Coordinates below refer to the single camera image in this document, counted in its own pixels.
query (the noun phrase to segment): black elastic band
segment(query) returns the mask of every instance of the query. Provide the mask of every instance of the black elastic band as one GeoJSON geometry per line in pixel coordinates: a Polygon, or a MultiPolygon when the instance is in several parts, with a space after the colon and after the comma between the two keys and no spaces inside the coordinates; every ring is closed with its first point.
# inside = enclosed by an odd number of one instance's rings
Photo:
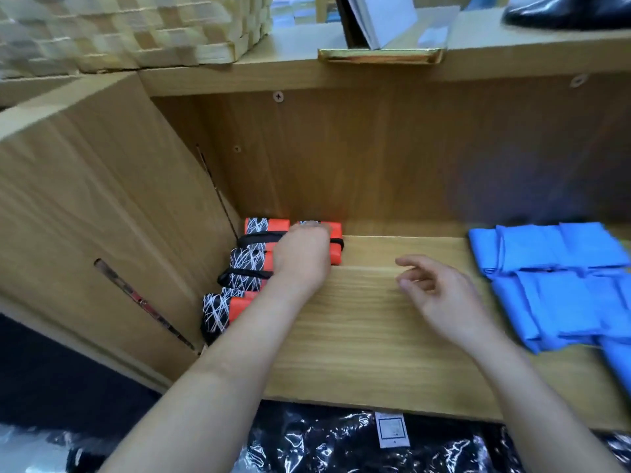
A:
{"type": "Polygon", "coordinates": [[[237,247],[246,248],[252,244],[278,242],[280,238],[287,234],[285,231],[261,231],[246,234],[237,239],[237,247]]]}
{"type": "Polygon", "coordinates": [[[235,269],[234,267],[229,267],[219,274],[219,277],[217,277],[217,283],[222,287],[229,287],[231,274],[235,276],[254,277],[257,279],[268,279],[272,277],[274,272],[270,272],[269,270],[235,269]]]}
{"type": "Polygon", "coordinates": [[[331,239],[331,244],[339,244],[342,246],[342,250],[344,250],[344,240],[340,238],[331,239]]]}

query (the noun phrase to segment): white sticker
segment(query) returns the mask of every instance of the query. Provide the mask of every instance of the white sticker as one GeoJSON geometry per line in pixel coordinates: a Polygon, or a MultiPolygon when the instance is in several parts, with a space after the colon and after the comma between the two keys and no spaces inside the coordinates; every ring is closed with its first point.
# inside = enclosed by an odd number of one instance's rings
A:
{"type": "Polygon", "coordinates": [[[381,448],[409,446],[408,430],[402,413],[375,412],[375,421],[381,448]]]}

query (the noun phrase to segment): wooden back panel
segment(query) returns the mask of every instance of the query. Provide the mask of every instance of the wooden back panel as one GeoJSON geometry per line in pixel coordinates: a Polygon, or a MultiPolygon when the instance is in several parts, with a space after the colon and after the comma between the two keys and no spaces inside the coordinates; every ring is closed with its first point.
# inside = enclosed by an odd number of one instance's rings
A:
{"type": "Polygon", "coordinates": [[[234,244],[217,193],[136,74],[0,113],[0,292],[174,380],[189,349],[93,267],[104,259],[196,350],[234,244]]]}
{"type": "MultiPolygon", "coordinates": [[[[620,74],[576,88],[570,77],[504,79],[196,104],[239,214],[434,236],[469,224],[629,221],[629,99],[631,76],[620,74]]],[[[174,115],[187,111],[172,102],[174,115]]]]}

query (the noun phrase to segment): checkered woven basket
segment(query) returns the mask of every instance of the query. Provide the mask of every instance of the checkered woven basket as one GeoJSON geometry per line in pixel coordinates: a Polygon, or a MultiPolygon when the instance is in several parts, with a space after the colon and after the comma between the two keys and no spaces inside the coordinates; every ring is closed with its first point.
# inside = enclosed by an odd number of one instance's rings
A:
{"type": "Polygon", "coordinates": [[[272,0],[0,0],[0,78],[232,63],[272,0]]]}

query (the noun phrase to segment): person's right hand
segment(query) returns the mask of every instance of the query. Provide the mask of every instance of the person's right hand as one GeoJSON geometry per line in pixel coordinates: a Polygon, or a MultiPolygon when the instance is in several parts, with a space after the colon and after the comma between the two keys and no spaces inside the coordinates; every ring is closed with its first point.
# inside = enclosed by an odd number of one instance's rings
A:
{"type": "Polygon", "coordinates": [[[397,277],[399,287],[441,336],[469,354],[506,339],[460,271],[425,255],[404,255],[395,262],[412,267],[397,277]]]}

